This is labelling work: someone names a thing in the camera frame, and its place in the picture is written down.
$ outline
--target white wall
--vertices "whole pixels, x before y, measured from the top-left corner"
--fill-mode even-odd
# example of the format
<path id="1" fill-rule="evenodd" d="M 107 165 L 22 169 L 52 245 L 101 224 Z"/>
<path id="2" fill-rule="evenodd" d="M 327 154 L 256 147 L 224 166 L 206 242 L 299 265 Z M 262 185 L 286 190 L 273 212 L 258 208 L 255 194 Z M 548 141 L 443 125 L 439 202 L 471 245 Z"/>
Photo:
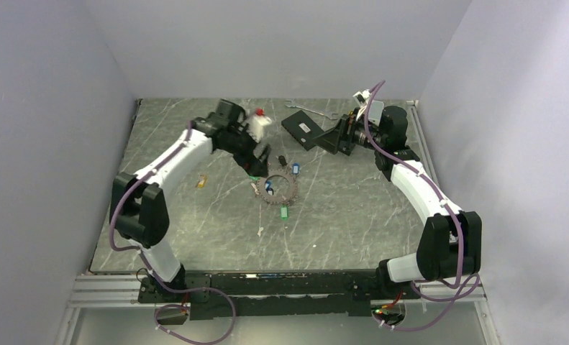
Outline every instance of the white wall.
<path id="1" fill-rule="evenodd" d="M 504 344 L 569 344 L 569 0 L 474 0 L 420 98 Z"/>
<path id="2" fill-rule="evenodd" d="M 470 0 L 86 0 L 139 97 L 418 99 Z"/>
<path id="3" fill-rule="evenodd" d="M 82 1 L 0 0 L 0 344 L 51 344 L 134 99 Z"/>

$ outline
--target wire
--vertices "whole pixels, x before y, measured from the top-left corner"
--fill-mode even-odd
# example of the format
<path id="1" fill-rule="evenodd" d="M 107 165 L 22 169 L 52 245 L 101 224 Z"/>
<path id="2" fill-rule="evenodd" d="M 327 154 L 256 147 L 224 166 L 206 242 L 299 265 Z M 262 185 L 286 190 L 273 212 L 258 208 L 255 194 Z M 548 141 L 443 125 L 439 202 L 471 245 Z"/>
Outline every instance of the wire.
<path id="1" fill-rule="evenodd" d="M 392 303 L 382 305 L 381 307 L 385 308 L 385 309 L 390 309 L 390 308 L 394 307 L 394 305 L 397 304 L 401 300 L 402 297 L 403 297 L 403 290 L 399 291 L 398 295 L 396 295 L 396 298 L 394 298 L 394 301 Z"/>
<path id="2" fill-rule="evenodd" d="M 142 270 L 147 271 L 147 275 L 149 275 L 149 270 L 147 270 L 145 267 L 141 267 L 138 271 L 136 271 L 136 280 L 139 281 L 141 284 L 142 284 L 142 281 L 138 277 L 138 273 L 140 273 L 140 271 L 142 271 Z"/>
<path id="3" fill-rule="evenodd" d="M 161 279 L 161 277 L 159 276 L 159 274 L 157 274 L 154 270 L 153 267 L 151 266 L 151 264 L 148 262 L 146 256 L 144 255 L 144 253 L 142 253 L 142 250 L 140 249 L 140 247 L 138 246 L 127 246 L 127 247 L 117 247 L 117 245 L 114 243 L 114 227 L 115 227 L 115 223 L 117 221 L 117 217 L 119 217 L 119 214 L 121 214 L 122 210 L 123 210 L 123 205 L 125 204 L 125 201 L 135 192 L 135 190 L 142 185 L 144 182 L 146 182 L 151 176 L 154 176 L 155 174 L 157 174 L 157 171 L 159 171 L 159 169 L 161 169 L 164 165 L 168 164 L 168 162 L 170 162 L 170 160 L 172 160 L 172 158 L 174 156 L 176 156 L 185 146 L 186 146 L 186 142 L 189 141 L 189 139 L 191 138 L 191 122 L 188 123 L 187 126 L 187 133 L 185 136 L 185 139 L 183 140 L 183 142 L 178 145 L 167 157 L 165 157 L 161 162 L 159 162 L 152 170 L 150 170 L 149 172 L 147 172 L 144 176 L 142 176 L 141 178 L 138 178 L 138 180 L 132 185 L 132 187 L 130 187 L 121 197 L 121 200 L 119 200 L 119 202 L 117 203 L 117 206 L 114 209 L 113 212 L 113 216 L 110 220 L 110 225 L 109 225 L 109 243 L 111 245 L 111 248 L 115 251 L 115 252 L 123 252 L 126 250 L 130 250 L 130 249 L 134 249 L 137 250 L 139 252 L 139 256 L 140 259 L 142 260 L 142 262 L 144 262 L 145 266 L 146 266 L 146 270 L 147 272 L 149 272 L 149 274 L 151 274 L 157 281 L 158 283 L 161 285 L 161 287 L 170 292 L 170 293 L 195 293 L 195 292 L 205 292 L 205 291 L 210 291 L 213 293 L 217 293 L 221 296 L 223 296 L 225 298 L 225 300 L 227 300 L 227 302 L 229 303 L 229 305 L 231 306 L 231 310 L 232 310 L 232 318 L 231 318 L 231 324 L 229 325 L 229 329 L 227 329 L 227 332 L 225 332 L 225 334 L 223 334 L 223 336 L 221 336 L 220 338 L 218 338 L 217 340 L 213 340 L 213 341 L 208 341 L 208 342 L 202 342 L 202 341 L 194 341 L 188 338 L 185 338 L 184 336 L 171 331 L 169 329 L 167 329 L 164 326 L 161 326 L 159 324 L 159 320 L 158 320 L 158 316 L 159 313 L 165 309 L 169 309 L 169 308 L 177 308 L 180 309 L 181 306 L 178 304 L 168 304 L 168 305 L 164 305 L 163 307 L 157 309 L 155 311 L 155 315 L 153 317 L 153 320 L 155 321 L 155 325 L 157 325 L 156 329 L 159 329 L 161 331 L 166 332 L 167 334 L 170 334 L 171 336 L 174 336 L 182 341 L 186 341 L 187 343 L 193 344 L 193 345 L 214 345 L 214 344 L 218 344 L 221 341 L 225 340 L 232 332 L 233 332 L 233 327 L 235 325 L 235 319 L 236 319 L 236 310 L 235 310 L 235 304 L 233 303 L 233 300 L 224 292 L 222 292 L 221 290 L 215 289 L 213 287 L 195 287 L 192 289 L 185 289 L 185 290 L 177 290 L 177 289 L 173 289 L 169 286 L 167 286 L 163 280 Z"/>
<path id="4" fill-rule="evenodd" d="M 369 95 L 369 99 L 367 100 L 367 107 L 364 109 L 364 114 L 369 114 L 369 110 L 371 108 L 371 104 L 373 102 L 373 99 L 375 98 L 375 95 L 379 92 L 380 88 L 383 86 L 383 84 L 385 83 L 385 80 L 382 80 L 381 82 L 379 82 L 377 85 L 373 86 L 370 90 L 370 95 Z M 464 233 L 462 232 L 462 225 L 460 224 L 460 221 L 458 220 L 457 216 L 455 215 L 455 212 L 451 209 L 451 207 L 449 206 L 449 204 L 447 203 L 447 201 L 445 200 L 445 197 L 443 196 L 443 194 L 441 193 L 441 191 L 439 190 L 439 187 L 428 177 L 426 176 L 424 173 L 420 173 L 420 171 L 418 169 L 416 169 L 414 166 L 410 165 L 409 163 L 399 159 L 398 157 L 391 155 L 389 153 L 387 153 L 384 149 L 382 149 L 381 147 L 379 147 L 379 145 L 377 145 L 375 143 L 375 140 L 373 140 L 373 136 L 371 135 L 370 131 L 369 131 L 369 118 L 368 116 L 364 116 L 363 117 L 363 122 L 365 125 L 365 136 L 367 137 L 367 139 L 369 140 L 369 142 L 371 143 L 371 146 L 373 146 L 373 148 L 377 151 L 380 152 L 382 155 L 386 156 L 388 159 L 393 160 L 394 162 L 396 162 L 397 164 L 400 164 L 404 167 L 406 167 L 407 169 L 409 169 L 410 171 L 412 171 L 414 174 L 418 175 L 422 180 L 424 180 L 428 186 L 434 191 L 434 193 L 437 195 L 437 197 L 439 198 L 439 201 L 445 201 L 444 204 L 444 208 L 447 211 L 447 213 L 450 215 L 451 219 L 454 222 L 454 226 L 456 228 L 456 231 L 458 232 L 458 262 L 457 262 L 457 267 L 456 267 L 456 279 L 455 282 L 453 284 L 450 284 L 448 282 L 445 282 L 444 280 L 439 280 L 440 282 L 442 282 L 443 284 L 445 284 L 445 286 L 452 288 L 452 289 L 458 289 L 458 291 L 456 292 L 456 294 L 454 295 L 454 297 L 451 298 L 432 298 L 430 296 L 426 296 L 424 294 L 422 294 L 417 287 L 415 286 L 414 282 L 411 282 L 411 288 L 422 298 L 426 299 L 426 300 L 431 300 L 431 301 L 437 301 L 437 302 L 449 302 L 449 304 L 445 307 L 445 309 L 443 310 L 443 312 L 441 312 L 441 314 L 439 314 L 433 321 L 427 323 L 424 326 L 421 327 L 414 327 L 414 328 L 394 328 L 397 331 L 422 331 L 424 329 L 427 329 L 429 327 L 432 327 L 433 325 L 435 325 L 437 322 L 439 322 L 441 320 L 441 318 L 449 311 L 449 309 L 451 309 L 453 303 L 460 299 L 463 298 L 467 295 L 470 295 L 478 286 L 479 286 L 479 276 L 477 274 L 473 274 L 470 275 L 468 278 L 466 278 L 466 280 L 462 283 L 460 283 L 462 281 L 462 266 L 463 266 L 463 260 L 464 260 Z M 463 288 L 466 286 L 466 284 L 468 283 L 468 281 L 473 278 L 476 277 L 475 279 L 475 283 L 473 284 L 473 286 L 465 293 L 462 293 Z"/>
<path id="5" fill-rule="evenodd" d="M 369 114 L 369 110 L 371 108 L 371 104 L 373 102 L 373 99 L 375 98 L 375 95 L 379 92 L 380 88 L 383 86 L 383 84 L 385 82 L 386 82 L 385 80 L 382 80 L 377 85 L 375 85 L 371 88 L 372 92 L 371 92 L 371 95 L 369 96 L 369 99 L 367 101 L 367 108 L 365 109 L 364 114 Z M 379 145 L 377 145 L 375 143 L 375 140 L 373 140 L 373 136 L 371 135 L 371 133 L 369 131 L 369 117 L 368 116 L 364 116 L 364 125 L 365 125 L 365 136 L 367 137 L 367 139 L 369 139 L 369 142 L 371 143 L 371 145 L 373 146 L 373 148 L 376 151 L 380 152 L 382 155 L 386 156 L 388 159 L 393 160 L 397 164 L 400 164 L 400 165 L 406 167 L 407 169 L 411 170 L 414 174 L 419 175 L 419 177 L 422 180 L 424 180 L 428 184 L 428 186 L 430 186 L 430 188 L 434 191 L 434 193 L 437 194 L 439 201 L 445 200 L 445 197 L 443 196 L 443 194 L 439 190 L 439 187 L 428 176 L 426 176 L 423 173 L 420 173 L 419 170 L 417 170 L 414 166 L 410 165 L 409 163 L 399 159 L 398 157 L 396 157 L 394 155 L 387 153 L 381 147 L 379 147 Z M 460 286 L 460 281 L 462 280 L 462 263 L 464 260 L 464 234 L 462 233 L 462 225 L 460 224 L 460 221 L 458 220 L 458 218 L 455 216 L 455 213 L 451 209 L 449 204 L 445 203 L 444 207 L 445 207 L 445 210 L 447 210 L 447 212 L 451 216 L 451 218 L 454 222 L 454 226 L 456 228 L 456 231 L 458 232 L 458 266 L 456 269 L 456 280 L 452 285 L 447 285 L 447 286 L 449 288 L 458 288 Z"/>

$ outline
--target small yellow object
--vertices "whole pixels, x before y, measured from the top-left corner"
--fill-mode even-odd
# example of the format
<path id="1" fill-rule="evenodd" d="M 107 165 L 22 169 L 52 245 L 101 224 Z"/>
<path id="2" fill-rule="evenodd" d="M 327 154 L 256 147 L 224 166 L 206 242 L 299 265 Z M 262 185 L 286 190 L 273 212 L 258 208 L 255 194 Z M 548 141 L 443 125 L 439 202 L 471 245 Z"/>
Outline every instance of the small yellow object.
<path id="1" fill-rule="evenodd" d="M 207 175 L 200 175 L 199 182 L 197 183 L 197 188 L 203 188 L 204 185 L 206 184 L 206 180 L 208 180 Z"/>

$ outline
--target metal gear ring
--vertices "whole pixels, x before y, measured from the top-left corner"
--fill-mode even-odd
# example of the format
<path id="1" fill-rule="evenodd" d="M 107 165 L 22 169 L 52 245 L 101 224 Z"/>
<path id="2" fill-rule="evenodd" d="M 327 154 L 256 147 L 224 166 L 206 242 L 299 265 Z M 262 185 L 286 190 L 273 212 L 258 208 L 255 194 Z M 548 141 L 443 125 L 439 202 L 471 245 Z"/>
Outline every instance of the metal gear ring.
<path id="1" fill-rule="evenodd" d="M 288 182 L 288 190 L 286 190 L 283 195 L 270 195 L 265 189 L 265 183 L 274 176 L 285 178 Z M 259 187 L 259 195 L 261 195 L 261 198 L 270 204 L 284 203 L 288 205 L 292 203 L 294 198 L 297 196 L 298 188 L 294 175 L 283 169 L 269 170 L 268 176 L 266 178 L 259 178 L 257 185 Z"/>

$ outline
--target marble table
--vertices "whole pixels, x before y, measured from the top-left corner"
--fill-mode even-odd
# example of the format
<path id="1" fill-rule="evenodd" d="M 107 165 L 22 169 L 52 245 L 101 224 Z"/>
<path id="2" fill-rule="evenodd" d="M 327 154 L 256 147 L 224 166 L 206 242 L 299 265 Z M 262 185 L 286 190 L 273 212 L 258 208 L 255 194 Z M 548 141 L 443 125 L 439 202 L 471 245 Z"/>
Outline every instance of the marble table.
<path id="1" fill-rule="evenodd" d="M 235 99 L 245 109 L 262 108 L 275 119 L 265 142 L 277 156 L 297 162 L 299 196 L 288 220 L 280 206 L 256 198 L 249 177 L 231 155 L 215 152 L 179 184 L 168 205 L 166 238 L 187 270 L 337 270 L 375 268 L 382 259 L 414 252 L 422 223 L 402 192 L 373 163 L 373 151 L 356 147 L 348 157 L 319 147 L 306 151 L 280 121 L 296 110 L 283 99 Z M 305 99 L 312 109 L 346 114 L 355 103 L 347 99 Z M 120 170 L 134 173 L 169 147 L 187 120 L 207 116 L 218 100 L 205 98 L 144 99 L 133 126 Z M 410 109 L 405 101 L 386 101 Z M 409 114 L 408 144 L 421 155 L 420 136 Z M 323 129 L 336 124 L 309 114 Z M 207 175 L 203 188 L 196 184 Z M 274 189 L 285 188 L 274 181 Z M 142 263 L 135 252 L 113 252 L 104 222 L 91 271 L 135 271 Z M 117 243 L 124 245 L 116 234 Z"/>

